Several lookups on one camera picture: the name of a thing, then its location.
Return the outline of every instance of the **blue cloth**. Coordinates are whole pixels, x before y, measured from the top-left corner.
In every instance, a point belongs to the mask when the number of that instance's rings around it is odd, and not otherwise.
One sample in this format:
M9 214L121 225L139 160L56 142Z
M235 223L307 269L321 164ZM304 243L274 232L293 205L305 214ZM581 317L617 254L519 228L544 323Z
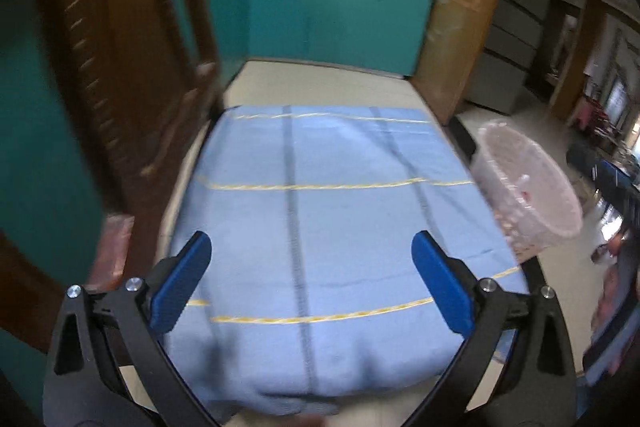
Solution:
M226 111L171 248L178 253L196 230L212 241L194 305L166 340L209 410L331 413L337 396L442 372L462 338L425 302L411 258L420 230L476 277L507 271L500 285L526 290L491 210L428 120L396 108ZM326 317L367 311L375 312ZM291 321L254 320L263 318Z

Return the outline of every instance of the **beige floor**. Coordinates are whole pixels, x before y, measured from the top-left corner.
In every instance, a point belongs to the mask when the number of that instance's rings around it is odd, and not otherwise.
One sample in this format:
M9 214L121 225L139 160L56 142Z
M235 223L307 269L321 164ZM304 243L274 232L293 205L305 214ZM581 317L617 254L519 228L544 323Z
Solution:
M384 107L429 109L413 90L400 78L374 74L323 68L301 64L278 62L249 62L225 95L227 107L235 105L379 105ZM474 106L465 107L460 118L472 134L488 120L500 118L491 111ZM514 115L507 120L517 129L536 140L561 165L571 133L554 118L545 113L544 107L526 93L521 97ZM589 259L593 248L602 242L599 217L596 209L587 216L582 233L574 240L557 248L549 248L540 255L549 283L556 288L571 336L577 370L580 358L589 343L590 318L600 290L604 268L593 266ZM167 215L168 222L172 216ZM164 241L169 241L170 230L163 231ZM148 398L139 382L129 375L136 399L149 407ZM484 403L500 372L500 365L493 362L485 379L471 402L475 407ZM396 427L401 425L431 388L433 382L393 393L383 397L350 397L341 401L339 414L327 419L328 427L360 426ZM282 418L268 417L251 411L236 415L231 427L276 427Z

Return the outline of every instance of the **metal screw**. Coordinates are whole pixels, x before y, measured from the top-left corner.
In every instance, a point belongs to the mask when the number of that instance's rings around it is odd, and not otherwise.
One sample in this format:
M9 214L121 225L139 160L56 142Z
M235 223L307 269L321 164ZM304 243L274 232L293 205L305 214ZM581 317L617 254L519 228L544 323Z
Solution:
M480 287L482 288L483 292L492 293L496 291L498 283L493 279L481 279Z
M140 277L132 277L131 279L127 280L124 287L128 292L137 292L140 288L142 288L143 282L144 281L140 279Z
M76 297L78 297L80 294L82 293L82 287L79 286L78 284L74 284L72 286L69 286L69 288L66 290L66 294L71 297L72 299L75 299Z
M542 296L545 299L554 299L554 298L556 298L556 290L551 288L551 286L542 286L542 288L540 288L540 293L542 293Z

